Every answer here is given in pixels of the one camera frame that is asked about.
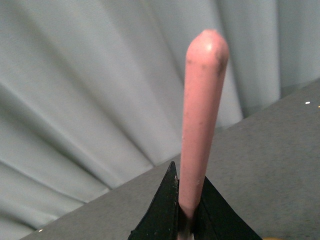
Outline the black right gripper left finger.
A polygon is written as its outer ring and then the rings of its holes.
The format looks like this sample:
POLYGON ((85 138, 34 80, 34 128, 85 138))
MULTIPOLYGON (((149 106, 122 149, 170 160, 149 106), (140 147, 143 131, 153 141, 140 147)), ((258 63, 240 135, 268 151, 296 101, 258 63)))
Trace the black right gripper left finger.
POLYGON ((172 161, 130 240, 176 240, 178 237, 179 180, 172 161))

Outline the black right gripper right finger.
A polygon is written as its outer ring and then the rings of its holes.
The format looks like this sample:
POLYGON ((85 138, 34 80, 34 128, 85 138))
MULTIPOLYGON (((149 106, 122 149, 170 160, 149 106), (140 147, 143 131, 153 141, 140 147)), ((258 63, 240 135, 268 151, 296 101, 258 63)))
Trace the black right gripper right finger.
POLYGON ((196 240, 260 240, 208 178, 204 179, 194 226, 196 240))

